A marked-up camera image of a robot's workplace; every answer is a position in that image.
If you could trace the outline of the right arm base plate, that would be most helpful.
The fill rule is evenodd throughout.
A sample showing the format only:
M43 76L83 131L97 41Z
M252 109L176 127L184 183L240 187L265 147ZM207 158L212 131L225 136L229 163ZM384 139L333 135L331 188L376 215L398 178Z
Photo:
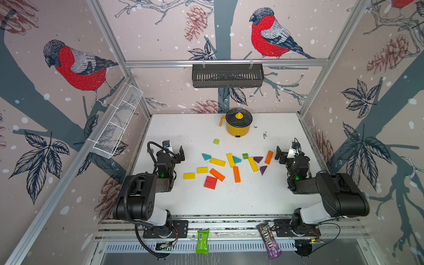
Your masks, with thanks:
M317 225L308 225L300 222L293 224L289 219L275 219L272 230L278 237L320 237L321 232Z

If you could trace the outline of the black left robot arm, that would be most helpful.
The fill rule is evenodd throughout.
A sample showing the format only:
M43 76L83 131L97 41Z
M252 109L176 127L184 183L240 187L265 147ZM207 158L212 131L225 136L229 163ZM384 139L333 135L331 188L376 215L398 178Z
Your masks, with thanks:
M159 237L168 237L173 231L171 213L155 206L158 193L172 191L177 178L175 166L185 160L183 147L175 153L168 141L162 145L149 141L148 154L153 161L153 171L141 172L125 178L112 208L115 220L127 221Z

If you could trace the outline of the long yellow rectangle block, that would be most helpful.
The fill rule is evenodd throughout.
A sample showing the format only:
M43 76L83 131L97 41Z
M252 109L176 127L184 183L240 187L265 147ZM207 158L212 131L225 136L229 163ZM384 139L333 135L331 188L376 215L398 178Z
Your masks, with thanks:
M215 159L215 158L211 158L210 163L213 164L213 165L216 165L216 166L220 166L220 167L225 167L225 165L226 165L225 161L218 160L218 159Z

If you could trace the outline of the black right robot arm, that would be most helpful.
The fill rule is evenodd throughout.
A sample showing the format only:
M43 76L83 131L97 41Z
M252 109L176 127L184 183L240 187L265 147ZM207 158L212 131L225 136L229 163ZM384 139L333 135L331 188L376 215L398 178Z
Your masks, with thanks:
M369 214L367 199L348 173L331 175L320 171L315 177L309 177L310 158L299 145L288 152L277 147L275 159L286 166L288 189L293 194L318 194L321 197L321 201L298 208L292 214L290 230L296 235L304 235L326 221Z

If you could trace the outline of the teal triangle block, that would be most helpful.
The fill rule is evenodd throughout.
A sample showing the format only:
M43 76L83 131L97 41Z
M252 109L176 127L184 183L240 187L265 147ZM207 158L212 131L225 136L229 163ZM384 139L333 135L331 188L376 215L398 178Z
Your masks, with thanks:
M205 153L202 154L202 157L205 161L210 160L212 158L210 155L207 155Z
M241 162L241 159L235 156L233 156L233 160L236 164Z

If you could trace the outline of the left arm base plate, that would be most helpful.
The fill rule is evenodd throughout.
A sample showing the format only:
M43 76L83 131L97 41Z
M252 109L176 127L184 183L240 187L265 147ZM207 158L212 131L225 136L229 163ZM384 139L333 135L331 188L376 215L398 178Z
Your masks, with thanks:
M145 228L142 237L144 239L185 239L188 234L188 224L187 220L174 220L164 226Z

